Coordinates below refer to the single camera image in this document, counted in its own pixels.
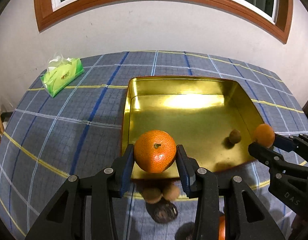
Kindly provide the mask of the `person right hand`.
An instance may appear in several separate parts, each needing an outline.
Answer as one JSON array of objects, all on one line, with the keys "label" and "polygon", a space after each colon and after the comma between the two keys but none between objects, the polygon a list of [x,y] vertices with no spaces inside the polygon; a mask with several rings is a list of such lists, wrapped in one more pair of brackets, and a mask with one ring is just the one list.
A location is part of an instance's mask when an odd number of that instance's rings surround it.
[{"label": "person right hand", "polygon": [[289,240],[308,240],[308,219],[302,219],[299,215],[296,215],[291,228]]}]

